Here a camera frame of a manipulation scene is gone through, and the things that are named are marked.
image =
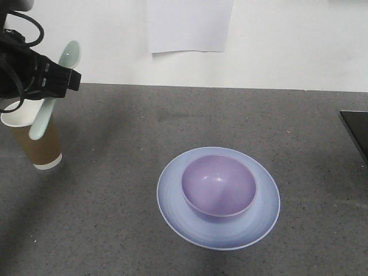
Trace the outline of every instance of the cable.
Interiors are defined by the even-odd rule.
[[[37,29],[40,31],[39,37],[33,42],[28,42],[28,43],[24,43],[24,44],[20,44],[20,43],[12,43],[12,44],[14,44],[16,46],[20,46],[20,47],[33,47],[33,46],[36,46],[37,44],[41,43],[42,39],[44,39],[45,32],[44,32],[44,29],[42,28],[40,23],[38,23],[32,17],[26,16],[25,14],[19,13],[19,12],[14,11],[14,10],[9,10],[8,13],[12,14],[14,16],[26,19],[27,21],[31,22],[34,26],[36,26]]]
[[[6,62],[5,58],[2,55],[0,56],[0,68],[3,69],[4,72],[7,73],[7,75],[12,79],[14,84],[17,86],[17,90],[19,93],[20,100],[16,108],[12,110],[0,109],[0,113],[10,113],[10,112],[16,111],[18,108],[22,106],[24,99],[25,99],[25,92],[24,92],[22,81],[20,80],[18,74],[13,70],[13,68],[8,64],[8,62]]]

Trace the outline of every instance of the plate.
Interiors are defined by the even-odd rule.
[[[231,219],[207,220],[185,201],[182,174],[192,161],[206,155],[234,158],[254,174],[258,192],[244,213]],[[195,148],[174,158],[159,178],[157,202],[166,223],[179,236],[197,246],[220,251],[241,249],[264,238],[274,227],[281,205],[277,185],[261,164],[239,151],[220,147]]]

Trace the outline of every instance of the brown paper cup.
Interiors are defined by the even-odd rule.
[[[39,101],[25,100],[24,104],[15,112],[2,113],[1,121],[11,129],[17,142],[39,170],[47,170],[55,167],[62,160],[62,149],[53,118],[47,126],[44,136],[39,140],[29,138],[29,130],[43,103]],[[15,102],[6,109],[12,109],[18,105]]]

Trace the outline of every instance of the purple bowl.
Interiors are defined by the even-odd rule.
[[[229,217],[245,211],[256,195],[252,172],[239,161],[222,156],[201,157],[182,175],[186,201],[201,213]]]

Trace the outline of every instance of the ceramic spoon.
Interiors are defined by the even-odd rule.
[[[74,68],[81,58],[81,47],[75,40],[70,41],[66,45],[62,55],[59,59],[59,65],[67,68]],[[51,118],[53,107],[55,106],[56,98],[45,98],[30,130],[29,137],[32,140],[40,139],[47,128],[48,122]]]

